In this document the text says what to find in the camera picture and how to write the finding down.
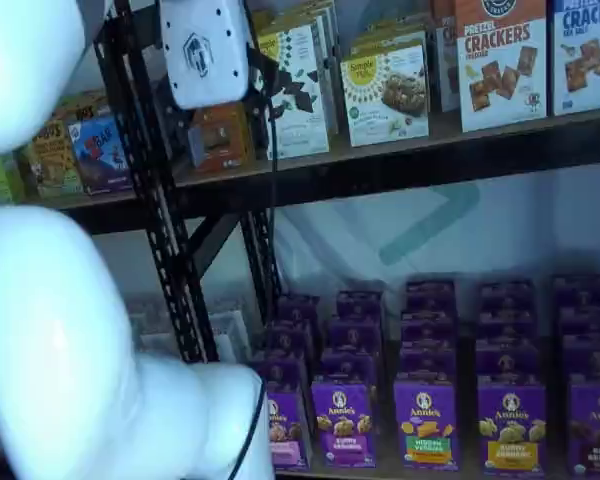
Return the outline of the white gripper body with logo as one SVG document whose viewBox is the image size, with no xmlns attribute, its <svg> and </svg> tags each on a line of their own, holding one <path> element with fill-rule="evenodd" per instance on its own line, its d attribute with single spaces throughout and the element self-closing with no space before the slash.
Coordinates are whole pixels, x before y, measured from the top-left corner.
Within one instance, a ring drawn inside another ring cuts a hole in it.
<svg viewBox="0 0 600 480">
<path fill-rule="evenodd" d="M 250 33 L 239 0 L 159 3 L 167 74 L 175 103 L 198 109 L 242 99 L 249 85 Z"/>
</svg>

